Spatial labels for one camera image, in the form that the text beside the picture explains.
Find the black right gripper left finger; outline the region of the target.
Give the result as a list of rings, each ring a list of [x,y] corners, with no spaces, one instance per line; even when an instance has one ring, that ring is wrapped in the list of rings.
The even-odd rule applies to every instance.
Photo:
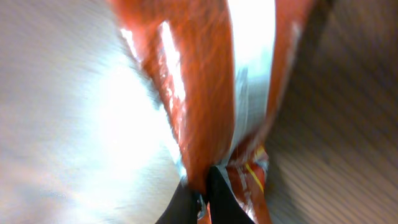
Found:
[[[179,182],[167,208],[155,224],[197,224],[198,194]]]

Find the red snack bar wrapper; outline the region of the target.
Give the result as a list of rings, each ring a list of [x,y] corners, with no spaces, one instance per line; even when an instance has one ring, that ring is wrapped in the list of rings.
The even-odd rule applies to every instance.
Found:
[[[221,172],[254,223],[270,223],[264,142],[314,0],[112,0],[135,64],[169,120],[180,181],[211,223],[206,178]]]

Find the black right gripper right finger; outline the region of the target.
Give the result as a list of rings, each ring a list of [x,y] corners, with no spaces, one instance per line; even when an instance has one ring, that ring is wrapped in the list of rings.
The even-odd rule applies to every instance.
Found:
[[[212,224],[254,224],[239,206],[216,167],[209,169],[206,178],[206,197],[210,203]]]

